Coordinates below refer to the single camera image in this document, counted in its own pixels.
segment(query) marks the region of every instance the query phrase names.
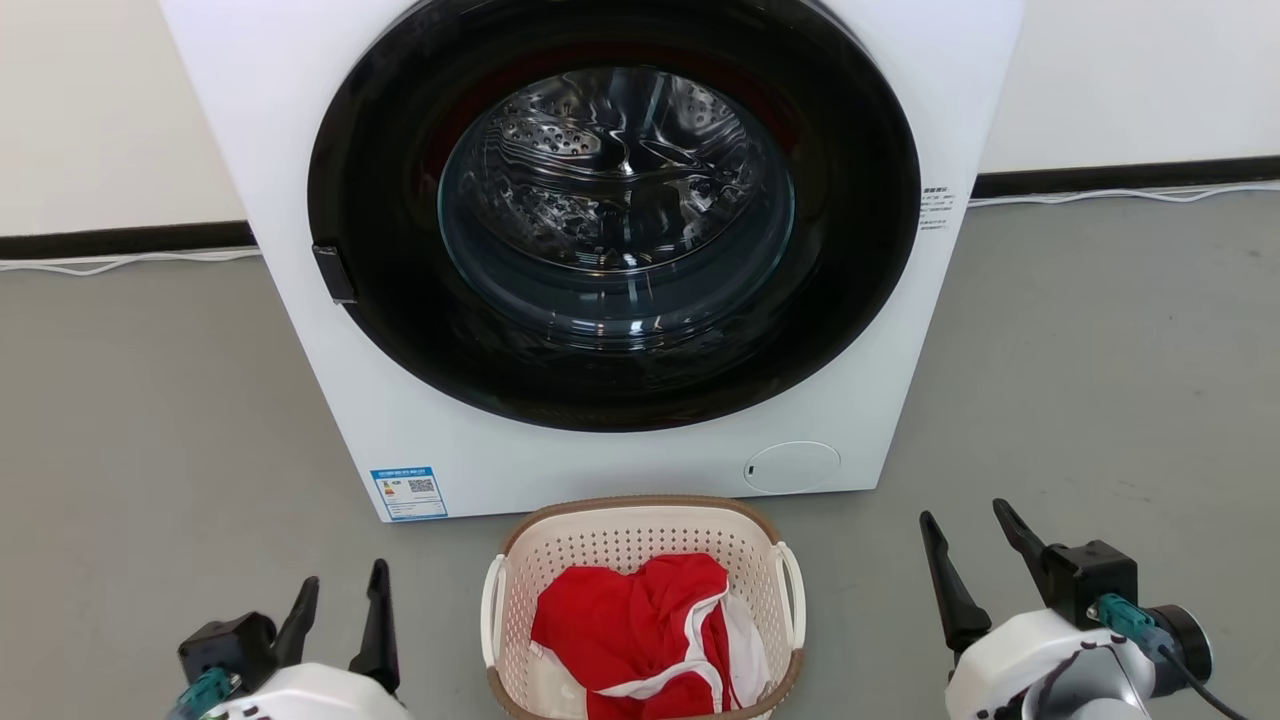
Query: white wall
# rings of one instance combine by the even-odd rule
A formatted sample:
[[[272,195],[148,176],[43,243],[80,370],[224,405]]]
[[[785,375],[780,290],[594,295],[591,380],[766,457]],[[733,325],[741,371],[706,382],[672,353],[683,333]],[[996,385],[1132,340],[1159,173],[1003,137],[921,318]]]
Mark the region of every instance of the white wall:
[[[983,172],[1280,155],[1280,1],[1027,0]]]
[[[243,217],[156,0],[0,0],[0,237]]]
[[[1277,31],[1277,0],[1028,0],[983,170],[1280,155]],[[0,237],[243,217],[156,0],[3,0],[0,92]]]

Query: blue label sticker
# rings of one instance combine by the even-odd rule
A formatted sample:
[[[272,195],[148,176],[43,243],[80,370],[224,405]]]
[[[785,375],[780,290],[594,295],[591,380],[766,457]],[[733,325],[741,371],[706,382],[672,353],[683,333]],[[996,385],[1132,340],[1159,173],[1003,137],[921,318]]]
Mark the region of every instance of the blue label sticker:
[[[430,468],[374,470],[374,486],[393,523],[448,518],[440,486]]]

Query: black cable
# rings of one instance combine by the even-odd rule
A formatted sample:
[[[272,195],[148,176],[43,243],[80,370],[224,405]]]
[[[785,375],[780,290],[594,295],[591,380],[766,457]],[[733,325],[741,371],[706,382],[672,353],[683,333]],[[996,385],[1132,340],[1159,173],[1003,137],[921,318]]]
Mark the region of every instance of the black cable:
[[[1248,720],[1248,717],[1231,710],[1225,702],[1219,700],[1216,694],[1211,693],[1208,688],[1204,687],[1204,683],[1196,679],[1196,675],[1192,675],[1192,671],[1187,669],[1187,665],[1183,665],[1183,661],[1178,659],[1178,655],[1170,650],[1167,644],[1160,646],[1160,655],[1164,655],[1165,660],[1172,664],[1174,670],[1178,670],[1183,679],[1187,680],[1187,684],[1190,685],[1197,694],[1204,698],[1204,702],[1212,705],[1213,710],[1217,710],[1231,720]]]

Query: front-loading washing machine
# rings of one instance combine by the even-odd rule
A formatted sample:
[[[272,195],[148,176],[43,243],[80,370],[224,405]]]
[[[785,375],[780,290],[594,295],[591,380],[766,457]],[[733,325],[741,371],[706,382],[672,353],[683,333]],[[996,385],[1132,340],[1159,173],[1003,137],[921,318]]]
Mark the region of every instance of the front-loading washing machine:
[[[1020,0],[161,0],[383,520],[877,484]]]

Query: laundry basket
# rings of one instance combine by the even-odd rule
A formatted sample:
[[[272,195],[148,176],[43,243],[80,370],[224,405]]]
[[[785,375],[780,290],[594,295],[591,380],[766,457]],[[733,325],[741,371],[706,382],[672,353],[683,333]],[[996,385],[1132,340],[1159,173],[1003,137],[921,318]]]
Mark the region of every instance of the laundry basket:
[[[771,675],[755,705],[703,717],[768,717],[791,692],[804,659],[800,566],[759,512],[733,500],[695,496],[567,502],[516,528],[489,565],[480,600],[480,647],[503,708],[521,720],[585,717],[584,691],[547,673],[530,650],[538,596],[561,571],[593,565],[634,573],[650,557],[689,552],[705,552],[728,570],[730,591],[751,609]]]

